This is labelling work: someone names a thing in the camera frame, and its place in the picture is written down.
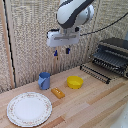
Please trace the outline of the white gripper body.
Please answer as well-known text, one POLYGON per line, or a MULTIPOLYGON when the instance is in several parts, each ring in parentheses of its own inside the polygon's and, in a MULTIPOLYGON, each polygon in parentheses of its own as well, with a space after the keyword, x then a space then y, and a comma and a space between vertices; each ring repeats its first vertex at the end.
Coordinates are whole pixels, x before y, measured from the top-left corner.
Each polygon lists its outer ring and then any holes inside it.
POLYGON ((49 47, 57 47, 57 46, 77 44, 79 42, 79 37, 80 37, 79 32, 62 34, 59 29, 52 29, 47 32, 47 45, 49 47))

